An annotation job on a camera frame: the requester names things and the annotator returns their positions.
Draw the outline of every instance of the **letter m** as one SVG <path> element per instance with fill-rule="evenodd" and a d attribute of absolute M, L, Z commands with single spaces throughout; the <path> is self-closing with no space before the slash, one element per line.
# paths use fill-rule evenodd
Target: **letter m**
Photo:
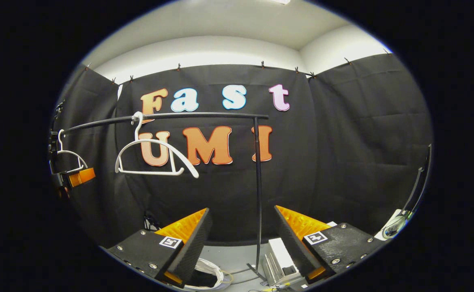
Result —
<path fill-rule="evenodd" d="M 187 128 L 183 130 L 183 135 L 187 138 L 188 160 L 193 165 L 199 165 L 200 158 L 208 164 L 213 152 L 215 152 L 213 164 L 231 164 L 233 159 L 229 156 L 229 135 L 232 129 L 227 126 L 219 126 L 213 130 L 210 140 L 206 141 L 199 128 Z"/>

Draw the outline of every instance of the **white wall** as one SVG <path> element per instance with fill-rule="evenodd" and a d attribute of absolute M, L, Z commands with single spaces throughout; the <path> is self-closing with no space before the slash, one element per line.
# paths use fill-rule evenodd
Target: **white wall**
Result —
<path fill-rule="evenodd" d="M 161 41 L 132 50 L 100 65 L 95 72 L 121 84 L 148 74 L 213 64 L 251 64 L 306 72 L 300 52 L 266 41 L 228 36 L 194 36 Z"/>
<path fill-rule="evenodd" d="M 94 69 L 121 84 L 148 74 L 213 64 L 251 64 L 316 74 L 364 57 L 391 52 L 357 26 L 343 26 L 311 41 L 300 51 L 231 36 L 194 36 L 161 41 L 120 55 Z"/>
<path fill-rule="evenodd" d="M 357 26 L 343 26 L 330 31 L 311 41 L 300 50 L 300 55 L 307 68 L 306 73 L 318 74 L 341 64 L 347 58 L 354 61 L 364 57 L 386 54 L 386 48 L 377 39 Z"/>

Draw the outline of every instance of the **pink letter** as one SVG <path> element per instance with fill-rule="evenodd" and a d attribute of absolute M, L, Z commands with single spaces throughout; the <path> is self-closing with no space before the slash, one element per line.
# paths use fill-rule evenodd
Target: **pink letter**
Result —
<path fill-rule="evenodd" d="M 283 89 L 281 84 L 274 85 L 269 89 L 272 93 L 272 101 L 277 110 L 285 112 L 289 109 L 289 104 L 283 101 L 283 96 L 288 95 L 287 89 Z"/>

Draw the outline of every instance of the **black metal bar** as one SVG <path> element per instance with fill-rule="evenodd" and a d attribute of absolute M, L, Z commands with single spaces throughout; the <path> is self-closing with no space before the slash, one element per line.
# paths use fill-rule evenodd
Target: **black metal bar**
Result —
<path fill-rule="evenodd" d="M 420 167 L 418 170 L 417 170 L 417 178 L 415 178 L 415 183 L 413 184 L 413 189 L 412 189 L 412 192 L 410 194 L 410 197 L 408 198 L 408 200 L 406 201 L 406 204 L 404 204 L 404 207 L 402 207 L 401 211 L 399 212 L 398 216 L 400 216 L 404 210 L 406 210 L 406 207 L 408 207 L 408 203 L 410 203 L 410 201 L 412 200 L 413 198 L 413 195 L 415 194 L 415 190 L 417 189 L 417 185 L 419 184 L 420 182 L 420 174 L 421 172 L 423 172 L 423 168 Z"/>
<path fill-rule="evenodd" d="M 431 172 L 431 168 L 432 168 L 432 163 L 433 163 L 433 148 L 431 147 L 431 144 L 428 145 L 428 161 L 427 161 L 427 164 L 426 164 L 426 178 L 424 178 L 424 185 L 423 185 L 423 188 L 420 190 L 420 195 L 419 195 L 419 198 L 417 198 L 417 202 L 415 203 L 415 206 L 413 206 L 412 210 L 411 210 L 411 213 L 417 211 L 417 209 L 419 208 L 419 205 L 420 205 L 420 202 L 423 198 L 423 195 L 424 195 L 424 191 L 426 191 L 426 189 L 428 188 L 428 184 L 429 184 L 429 176 L 430 176 L 430 172 Z"/>
<path fill-rule="evenodd" d="M 259 268 L 260 242 L 262 239 L 262 170 L 260 165 L 260 140 L 259 140 L 259 119 L 253 119 L 255 124 L 255 159 L 257 160 L 257 217 L 258 217 L 258 234 L 257 234 L 257 264 L 255 269 Z"/>
<path fill-rule="evenodd" d="M 130 122 L 132 119 L 133 119 L 132 116 L 122 116 L 120 118 L 108 118 L 107 120 L 97 120 L 96 122 L 88 122 L 87 124 L 81 124 L 78 126 L 71 127 L 65 130 L 64 132 L 82 130 L 82 129 L 92 128 L 92 127 L 109 125 L 109 124 L 116 124 L 118 122 Z"/>
<path fill-rule="evenodd" d="M 149 114 L 143 115 L 145 120 L 158 119 L 158 118 L 260 118 L 269 119 L 268 115 L 257 115 L 257 114 L 239 114 L 239 113 L 170 113 L 170 114 Z M 97 120 L 96 122 L 88 122 L 87 124 L 81 124 L 78 126 L 71 127 L 65 132 L 87 129 L 92 127 L 98 127 L 109 124 L 116 124 L 119 122 L 130 122 L 133 120 L 132 116 L 122 116 L 119 118 L 109 118 L 107 120 Z"/>
<path fill-rule="evenodd" d="M 259 267 L 256 266 L 255 268 L 253 268 L 253 267 L 251 266 L 251 264 L 246 264 L 246 266 L 248 266 L 248 267 L 250 268 L 250 270 L 252 270 L 253 273 L 255 273 L 255 275 L 257 275 L 260 279 L 263 279 L 264 281 L 267 281 L 267 280 L 268 280 L 268 279 L 266 279 L 263 275 L 261 275 L 261 274 L 259 273 Z"/>

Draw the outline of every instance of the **white ceiling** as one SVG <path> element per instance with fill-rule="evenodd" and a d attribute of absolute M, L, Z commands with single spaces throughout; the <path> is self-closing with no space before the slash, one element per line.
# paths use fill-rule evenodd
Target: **white ceiling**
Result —
<path fill-rule="evenodd" d="M 113 33 L 83 59 L 92 69 L 139 47 L 204 35 L 245 37 L 300 50 L 312 40 L 350 24 L 305 0 L 178 0 Z"/>

